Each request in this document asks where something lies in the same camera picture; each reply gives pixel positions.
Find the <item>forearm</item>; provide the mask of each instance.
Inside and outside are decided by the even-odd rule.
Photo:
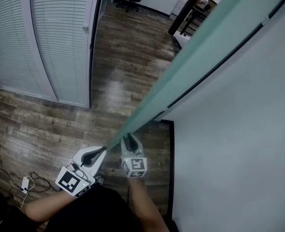
[[[43,223],[75,200],[65,191],[26,204],[21,211],[31,220]]]
[[[166,227],[161,214],[148,196],[141,181],[137,178],[129,178],[129,186],[134,211],[143,227],[143,231],[167,232],[168,228]]]

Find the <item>window blinds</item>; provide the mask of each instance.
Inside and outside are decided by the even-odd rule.
[[[52,87],[62,102],[85,104],[84,16],[87,0],[32,0],[36,39]]]
[[[0,86],[48,98],[29,47],[21,0],[0,0]]]

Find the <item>person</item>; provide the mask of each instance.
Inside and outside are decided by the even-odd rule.
[[[204,8],[207,6],[209,0],[198,0],[196,3],[196,7],[201,8],[202,10],[204,10]]]
[[[45,231],[169,232],[144,185],[129,178],[134,213],[115,191],[96,183],[79,198],[65,191],[26,204],[11,206],[0,224],[1,231],[37,231],[49,220]]]

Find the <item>wooden floor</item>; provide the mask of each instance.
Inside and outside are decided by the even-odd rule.
[[[167,17],[141,9],[126,13],[110,6],[96,38],[92,108],[60,105],[0,90],[0,167],[20,185],[35,171],[54,183],[62,166],[85,144],[109,141],[173,59],[166,34]],[[169,184],[169,127],[147,124],[137,133],[148,157],[148,192],[162,214],[167,211]],[[123,198],[127,182],[120,168],[120,149],[107,155],[101,175],[104,185]],[[46,183],[36,181],[36,190]],[[0,190],[19,204],[24,194],[0,171]],[[53,194],[30,193],[26,202]]]

